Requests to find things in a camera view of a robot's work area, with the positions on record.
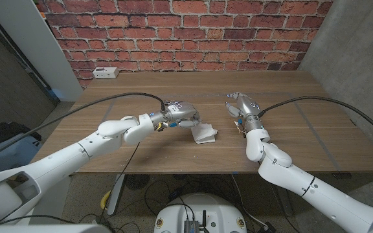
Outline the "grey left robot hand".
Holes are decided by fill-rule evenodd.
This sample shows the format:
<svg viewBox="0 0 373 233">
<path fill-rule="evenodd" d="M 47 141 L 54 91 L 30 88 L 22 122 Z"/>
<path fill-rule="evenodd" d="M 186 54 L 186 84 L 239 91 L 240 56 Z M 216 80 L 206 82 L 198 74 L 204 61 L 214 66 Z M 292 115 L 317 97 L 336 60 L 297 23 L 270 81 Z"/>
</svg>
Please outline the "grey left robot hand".
<svg viewBox="0 0 373 233">
<path fill-rule="evenodd" d="M 189 102 L 166 102 L 164 110 L 150 113 L 154 129 L 162 131 L 164 128 L 180 127 L 193 128 L 201 123 L 197 109 Z"/>
</svg>

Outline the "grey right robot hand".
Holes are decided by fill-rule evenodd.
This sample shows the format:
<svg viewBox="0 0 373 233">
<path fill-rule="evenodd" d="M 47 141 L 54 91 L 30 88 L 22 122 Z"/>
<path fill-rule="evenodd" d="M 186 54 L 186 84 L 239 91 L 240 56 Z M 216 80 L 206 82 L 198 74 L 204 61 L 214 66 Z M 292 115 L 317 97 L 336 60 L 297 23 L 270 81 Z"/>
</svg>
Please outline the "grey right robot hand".
<svg viewBox="0 0 373 233">
<path fill-rule="evenodd" d="M 228 98 L 236 100 L 237 106 L 234 107 L 229 103 L 225 103 L 230 116 L 234 118 L 241 118 L 243 128 L 246 132 L 250 132 L 254 129 L 263 129 L 262 121 L 258 116 L 261 110 L 258 104 L 246 94 L 233 92 L 227 94 Z"/>
</svg>

